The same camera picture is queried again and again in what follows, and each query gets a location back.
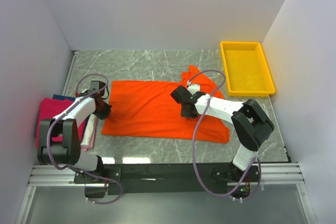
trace gray marble surface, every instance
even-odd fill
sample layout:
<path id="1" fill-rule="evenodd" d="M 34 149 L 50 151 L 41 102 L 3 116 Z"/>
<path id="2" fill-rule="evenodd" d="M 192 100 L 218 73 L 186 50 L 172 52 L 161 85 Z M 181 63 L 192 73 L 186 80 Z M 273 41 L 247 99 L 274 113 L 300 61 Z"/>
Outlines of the gray marble surface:
<path id="1" fill-rule="evenodd" d="M 112 80 L 181 81 L 181 72 L 189 65 L 199 70 L 223 70 L 219 50 L 107 50 L 76 51 L 75 60 L 65 88 L 65 95 L 74 96 L 78 81 L 89 73 L 105 74 Z M 221 76 L 207 73 L 216 83 Z M 89 86 L 90 78 L 81 87 Z M 246 101 L 247 97 L 229 97 L 226 86 L 221 89 L 226 99 Z M 276 128 L 259 150 L 263 162 L 287 162 L 286 149 L 276 123 L 269 97 L 254 98 L 266 111 Z M 103 121 L 98 120 L 95 147 L 89 152 L 103 157 L 105 163 L 189 163 L 192 161 L 191 141 L 168 138 L 127 137 L 102 135 Z M 228 144 L 196 141 L 198 162 L 230 162 L 239 148 L 233 126 L 225 123 L 231 132 Z"/>

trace yellow plastic bin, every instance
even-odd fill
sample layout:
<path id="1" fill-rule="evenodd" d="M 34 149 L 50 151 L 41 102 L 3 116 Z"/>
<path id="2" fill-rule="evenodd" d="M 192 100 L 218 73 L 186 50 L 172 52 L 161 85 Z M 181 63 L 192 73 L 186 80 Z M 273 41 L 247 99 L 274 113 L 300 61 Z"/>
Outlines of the yellow plastic bin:
<path id="1" fill-rule="evenodd" d="M 275 93 L 259 42 L 221 42 L 229 96 L 266 97 Z"/>

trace pink towel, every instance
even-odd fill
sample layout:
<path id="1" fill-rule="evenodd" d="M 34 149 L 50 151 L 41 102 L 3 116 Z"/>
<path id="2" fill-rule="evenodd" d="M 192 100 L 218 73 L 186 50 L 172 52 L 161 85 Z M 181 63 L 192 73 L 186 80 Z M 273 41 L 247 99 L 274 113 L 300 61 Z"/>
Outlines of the pink towel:
<path id="1" fill-rule="evenodd" d="M 69 101 L 67 99 L 60 101 L 60 100 L 54 100 L 50 98 L 44 98 L 44 100 L 40 104 L 40 111 L 38 115 L 38 121 L 37 121 L 37 130 L 36 130 L 36 148 L 38 147 L 38 137 L 39 137 L 39 128 L 40 128 L 40 122 L 43 119 L 47 118 L 53 118 L 55 115 L 58 115 L 59 113 L 63 112 L 67 107 L 72 105 L 72 101 Z M 79 134 L 79 140 L 82 140 L 83 133 L 85 128 L 85 120 L 82 122 L 82 124 L 78 127 L 78 134 Z M 53 141 L 56 142 L 62 142 L 62 136 L 53 137 Z"/>
<path id="2" fill-rule="evenodd" d="M 94 139 L 96 137 L 97 120 L 98 119 L 95 115 L 92 114 L 89 116 L 89 120 L 83 135 L 83 140 L 80 143 L 81 149 L 85 152 L 93 148 Z"/>

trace white backdrop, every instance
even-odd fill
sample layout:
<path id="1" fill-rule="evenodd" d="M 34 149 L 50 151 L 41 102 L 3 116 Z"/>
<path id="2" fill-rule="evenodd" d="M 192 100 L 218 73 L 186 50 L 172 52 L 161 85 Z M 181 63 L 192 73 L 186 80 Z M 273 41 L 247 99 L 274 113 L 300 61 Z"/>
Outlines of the white backdrop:
<path id="1" fill-rule="evenodd" d="M 14 223 L 36 159 L 39 103 L 62 91 L 71 51 L 43 0 L 0 5 L 0 217 Z"/>
<path id="2" fill-rule="evenodd" d="M 336 216 L 335 17 L 335 0 L 286 0 L 263 43 L 281 132 L 319 223 Z"/>
<path id="3" fill-rule="evenodd" d="M 72 49 L 263 41 L 284 0 L 45 0 Z"/>

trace cable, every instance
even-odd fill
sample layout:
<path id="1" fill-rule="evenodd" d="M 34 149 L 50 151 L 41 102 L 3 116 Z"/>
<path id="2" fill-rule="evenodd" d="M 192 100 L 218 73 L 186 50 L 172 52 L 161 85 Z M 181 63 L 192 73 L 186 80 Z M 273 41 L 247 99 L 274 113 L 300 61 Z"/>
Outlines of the cable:
<path id="1" fill-rule="evenodd" d="M 200 123 L 201 123 L 201 121 L 203 120 L 203 117 L 205 116 L 205 114 L 206 114 L 206 112 L 207 112 L 207 110 L 208 110 L 208 108 L 209 108 L 209 106 L 210 106 L 210 100 L 211 100 L 211 98 L 212 98 L 212 95 L 213 95 L 218 89 L 220 89 L 220 88 L 224 85 L 224 83 L 225 83 L 225 81 L 226 81 L 226 77 L 225 77 L 224 73 L 222 73 L 221 71 L 218 71 L 218 70 L 213 70 L 213 69 L 211 69 L 211 70 L 204 70 L 204 71 L 201 71 L 201 72 L 197 73 L 196 75 L 192 76 L 192 77 L 189 79 L 189 81 L 187 82 L 187 85 L 190 85 L 190 84 L 191 84 L 191 81 L 192 81 L 195 77 L 197 77 L 197 76 L 199 76 L 200 74 L 205 73 L 205 72 L 217 72 L 217 73 L 220 73 L 220 74 L 224 77 L 224 80 L 223 80 L 223 82 L 222 82 L 220 85 L 218 85 L 218 86 L 211 92 L 211 94 L 210 94 L 210 98 L 209 98 L 208 101 L 207 101 L 206 107 L 205 107 L 205 109 L 204 109 L 204 111 L 203 111 L 201 117 L 199 118 L 197 124 L 196 124 L 195 130 L 194 130 L 194 133 L 193 133 L 193 139 L 192 139 L 193 166 L 194 166 L 195 175 L 196 175 L 196 177 L 197 177 L 197 180 L 198 180 L 199 184 L 203 187 L 203 189 L 204 189 L 206 192 L 208 192 L 209 194 L 211 194 L 212 196 L 215 196 L 215 197 L 218 197 L 218 198 L 223 198 L 223 197 L 231 196 L 231 194 L 234 193 L 234 192 L 237 190 L 237 188 L 240 186 L 240 184 L 241 184 L 242 181 L 244 180 L 245 176 L 247 175 L 248 170 L 251 168 L 251 166 L 252 166 L 252 164 L 253 164 L 255 158 L 249 163 L 249 165 L 247 166 L 246 170 L 244 171 L 242 177 L 241 177 L 240 180 L 238 181 L 237 185 L 236 185 L 232 190 L 230 190 L 229 192 L 227 192 L 227 193 L 225 193 L 225 194 L 215 194 L 215 193 L 213 193 L 212 191 L 210 191 L 210 190 L 206 187 L 206 185 L 203 183 L 203 181 L 202 181 L 202 179 L 201 179 L 201 177 L 200 177 L 200 175 L 199 175 L 199 172 L 198 172 L 198 169 L 197 169 L 197 164 L 196 164 L 196 157 L 195 157 L 195 139 L 196 139 L 196 135 L 197 135 L 197 131 L 198 131 L 198 128 L 199 128 L 199 126 L 200 126 Z M 250 194 L 250 196 L 246 197 L 246 198 L 243 199 L 243 200 L 249 199 L 249 198 L 255 193 L 255 191 L 258 189 L 258 187 L 259 187 L 259 185 L 260 185 L 260 182 L 261 182 L 261 163 L 260 163 L 260 160 L 259 160 L 259 159 L 258 159 L 258 163 L 259 163 L 259 181 L 258 181 L 258 184 L 257 184 L 257 188 L 253 191 L 252 194 Z"/>
<path id="2" fill-rule="evenodd" d="M 79 101 L 74 102 L 74 103 L 71 105 L 70 108 L 68 108 L 67 110 L 63 111 L 63 113 L 62 113 L 58 118 L 56 118 L 56 119 L 53 121 L 53 123 L 50 125 L 49 130 L 48 130 L 48 133 L 47 133 L 47 151 L 48 151 L 48 156 L 49 156 L 49 159 L 50 159 L 51 163 L 52 163 L 52 164 L 56 167 L 56 169 L 58 169 L 58 170 L 63 170 L 63 169 L 68 168 L 68 167 L 70 167 L 71 169 L 78 169 L 78 168 L 76 168 L 76 167 L 74 167 L 74 166 L 69 166 L 69 165 L 59 166 L 59 165 L 56 163 L 56 161 L 55 161 L 55 159 L 54 159 L 54 157 L 53 157 L 53 155 L 52 155 L 52 153 L 51 153 L 51 147 L 50 147 L 50 142 L 51 142 L 51 132 L 53 131 L 54 126 L 55 126 L 61 119 L 63 119 L 69 112 L 71 112 L 75 107 L 77 107 L 83 100 L 85 100 L 86 98 L 91 97 L 93 94 L 96 94 L 96 93 L 98 93 L 98 92 L 104 90 L 105 88 L 107 88 L 108 83 L 109 83 L 109 79 L 108 79 L 106 76 L 104 76 L 103 74 L 99 74 L 99 73 L 91 73 L 91 74 L 88 74 L 88 75 L 84 76 L 82 79 L 80 79 L 80 81 L 78 82 L 78 84 L 77 84 L 77 86 L 76 86 L 76 92 L 78 92 L 78 87 L 79 87 L 79 85 L 81 84 L 81 82 L 82 82 L 85 78 L 87 78 L 87 77 L 89 77 L 89 76 L 101 76 L 101 77 L 105 78 L 105 80 L 106 80 L 106 84 L 105 84 L 104 87 L 102 87 L 101 89 L 98 89 L 98 90 L 96 90 L 96 91 L 94 91 L 94 92 L 92 92 L 92 93 L 90 93 L 90 94 L 87 94 L 86 96 L 82 97 Z M 101 177 L 101 176 L 98 176 L 98 175 L 94 175 L 94 174 L 92 174 L 92 173 L 90 173 L 90 172 L 87 172 L 86 170 L 82 170 L 82 169 L 81 169 L 80 171 L 83 172 L 83 173 L 85 173 L 85 174 L 87 174 L 87 175 L 89 175 L 89 176 L 91 176 L 91 177 L 93 177 L 93 178 L 103 179 L 103 180 L 109 181 L 109 182 L 111 182 L 111 183 L 117 184 L 117 185 L 119 186 L 119 188 L 120 188 L 120 193 L 119 193 L 119 195 L 118 195 L 115 199 L 113 199 L 113 200 L 111 200 L 111 201 L 107 201 L 107 202 L 99 202 L 99 201 L 94 201 L 94 200 L 88 199 L 90 202 L 95 203 L 95 204 L 105 205 L 105 204 L 109 204 L 109 203 L 113 203 L 113 202 L 117 201 L 117 200 L 122 196 L 122 194 L 123 194 L 123 188 L 122 188 L 122 185 L 121 185 L 118 181 L 116 181 L 116 180 L 114 180 L 114 179 L 111 179 L 111 178 L 104 178 L 104 177 Z"/>
<path id="3" fill-rule="evenodd" d="M 106 91 L 107 91 L 107 96 L 105 98 L 102 97 L 103 100 L 106 100 L 110 96 L 110 91 L 108 87 L 106 88 Z"/>

